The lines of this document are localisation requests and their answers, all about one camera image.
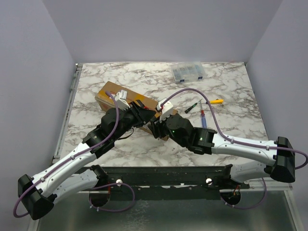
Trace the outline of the brown cardboard express box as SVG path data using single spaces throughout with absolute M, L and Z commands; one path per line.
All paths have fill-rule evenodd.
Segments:
M 169 139 L 168 131 L 159 123 L 158 102 L 108 81 L 95 97 L 106 114 L 101 118 L 99 131 L 115 142 L 132 128 L 139 128 L 156 139 Z

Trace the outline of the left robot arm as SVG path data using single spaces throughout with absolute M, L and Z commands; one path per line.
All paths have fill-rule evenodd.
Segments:
M 120 101 L 114 102 L 116 106 L 105 113 L 100 124 L 71 153 L 32 177 L 24 174 L 18 179 L 17 202 L 23 204 L 33 220 L 48 214 L 57 202 L 70 194 L 90 188 L 103 189 L 108 177 L 101 167 L 92 167 L 79 177 L 73 174 L 107 153 L 131 128 L 143 127 L 156 114 L 139 100 L 123 107 Z

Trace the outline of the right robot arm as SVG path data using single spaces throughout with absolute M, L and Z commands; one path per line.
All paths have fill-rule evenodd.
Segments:
M 230 172 L 221 176 L 221 183 L 226 188 L 263 177 L 285 183 L 295 181 L 295 153 L 285 137 L 275 141 L 231 137 L 213 129 L 194 127 L 179 114 L 164 121 L 153 118 L 148 128 L 155 138 L 168 136 L 195 154 L 225 154 L 250 159 L 245 164 L 234 164 Z

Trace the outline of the green black screwdriver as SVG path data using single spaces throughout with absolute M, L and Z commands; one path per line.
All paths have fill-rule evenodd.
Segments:
M 189 108 L 187 108 L 184 112 L 187 114 L 189 113 L 201 100 L 199 100 L 198 102 L 194 103 L 192 106 L 190 106 Z

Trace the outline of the blue red screwdriver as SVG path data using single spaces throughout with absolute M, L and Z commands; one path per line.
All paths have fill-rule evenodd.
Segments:
M 206 118 L 205 118 L 205 113 L 202 107 L 202 103 L 199 102 L 200 105 L 200 113 L 201 113 L 201 122 L 202 122 L 202 127 L 207 128 L 207 123 L 206 123 Z

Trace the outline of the clear plastic screw organizer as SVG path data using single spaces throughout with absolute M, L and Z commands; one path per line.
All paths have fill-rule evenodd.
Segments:
M 172 64 L 170 70 L 176 83 L 195 82 L 207 77 L 201 62 Z

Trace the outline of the yellow handled screwdriver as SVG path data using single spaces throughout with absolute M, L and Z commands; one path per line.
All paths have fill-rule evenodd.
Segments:
M 216 100 L 212 100 L 212 101 L 209 101 L 210 104 L 222 104 L 224 103 L 224 100 L 223 99 L 216 99 Z

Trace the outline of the black mounting rail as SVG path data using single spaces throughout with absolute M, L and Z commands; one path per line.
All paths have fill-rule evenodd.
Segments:
M 231 179 L 231 165 L 222 167 L 89 167 L 99 185 L 122 180 L 131 186 L 136 200 L 220 199 L 220 191 L 231 192 L 239 183 Z M 164 189 L 162 186 L 195 185 Z

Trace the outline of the aluminium frame rail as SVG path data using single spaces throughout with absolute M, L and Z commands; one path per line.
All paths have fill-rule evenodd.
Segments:
M 270 178 L 264 178 L 267 191 L 292 191 L 293 186 L 291 183 L 281 183 L 274 181 Z M 162 186 L 164 189 L 170 189 L 171 187 L 175 188 L 192 188 L 195 187 L 195 185 L 189 185 L 189 184 L 184 184 L 181 183 L 180 185 L 168 185 L 168 186 Z M 263 191 L 264 190 L 264 183 L 262 179 L 253 179 L 253 180 L 247 180 L 245 181 L 241 187 L 240 191 L 245 192 L 245 191 Z

